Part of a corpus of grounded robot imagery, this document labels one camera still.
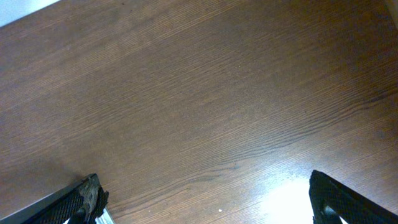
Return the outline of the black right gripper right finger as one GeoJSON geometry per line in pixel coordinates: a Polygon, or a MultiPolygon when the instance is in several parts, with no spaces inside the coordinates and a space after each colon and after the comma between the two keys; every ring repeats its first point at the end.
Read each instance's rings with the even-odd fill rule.
{"type": "Polygon", "coordinates": [[[397,215],[318,170],[310,176],[315,224],[397,223],[397,215]]]}

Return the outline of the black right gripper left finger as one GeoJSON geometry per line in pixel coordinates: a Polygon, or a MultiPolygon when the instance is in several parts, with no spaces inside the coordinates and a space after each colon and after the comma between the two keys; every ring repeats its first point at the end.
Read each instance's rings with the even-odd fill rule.
{"type": "Polygon", "coordinates": [[[5,218],[1,223],[89,223],[103,214],[109,193],[96,174],[68,185],[5,218]]]}

